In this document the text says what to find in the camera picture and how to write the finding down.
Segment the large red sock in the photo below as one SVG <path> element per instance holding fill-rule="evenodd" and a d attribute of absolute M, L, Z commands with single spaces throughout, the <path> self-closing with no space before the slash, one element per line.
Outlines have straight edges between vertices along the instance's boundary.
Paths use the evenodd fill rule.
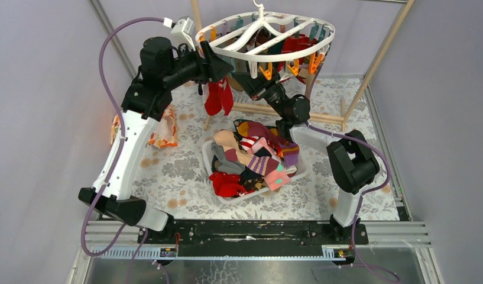
<path fill-rule="evenodd" d="M 219 99 L 224 116 L 228 116 L 234 106 L 232 90 L 228 82 L 228 78 L 223 78 L 218 85 Z"/>

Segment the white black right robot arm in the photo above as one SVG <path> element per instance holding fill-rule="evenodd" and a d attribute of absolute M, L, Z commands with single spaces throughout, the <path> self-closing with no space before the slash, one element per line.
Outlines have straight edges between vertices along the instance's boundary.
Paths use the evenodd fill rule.
<path fill-rule="evenodd" d="M 267 79 L 252 78 L 247 72 L 235 72 L 233 78 L 253 101 L 265 100 L 280 116 L 276 121 L 277 136 L 286 146 L 307 146 L 328 155 L 333 178 L 339 186 L 338 205 L 330 220 L 329 234 L 343 244 L 353 236 L 358 222 L 360 194 L 372 184 L 380 172 L 374 149 L 360 131 L 332 133 L 309 124 L 310 100 L 303 94 L 289 97 L 279 75 Z"/>

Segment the red white sock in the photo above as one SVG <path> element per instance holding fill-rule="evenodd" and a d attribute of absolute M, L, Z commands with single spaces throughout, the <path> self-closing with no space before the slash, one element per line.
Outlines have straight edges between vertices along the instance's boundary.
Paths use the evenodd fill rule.
<path fill-rule="evenodd" d="M 209 82 L 207 84 L 208 95 L 205 101 L 205 110 L 209 116 L 216 115 L 222 110 L 221 99 L 218 91 L 218 84 Z"/>

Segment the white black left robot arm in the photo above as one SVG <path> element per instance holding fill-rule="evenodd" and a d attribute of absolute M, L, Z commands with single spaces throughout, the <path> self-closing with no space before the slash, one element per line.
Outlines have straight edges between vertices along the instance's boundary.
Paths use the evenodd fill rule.
<path fill-rule="evenodd" d="M 134 175 L 142 159 L 145 145 L 172 102 L 172 91 L 193 81 L 198 84 L 218 82 L 233 66 L 222 60 L 207 41 L 195 50 L 182 45 L 175 48 L 165 37 L 144 41 L 141 64 L 121 104 L 119 130 L 109 156 L 93 185 L 81 188 L 78 198 L 129 226 L 151 229 L 159 243 L 169 242 L 174 228 L 171 216 L 132 195 Z"/>

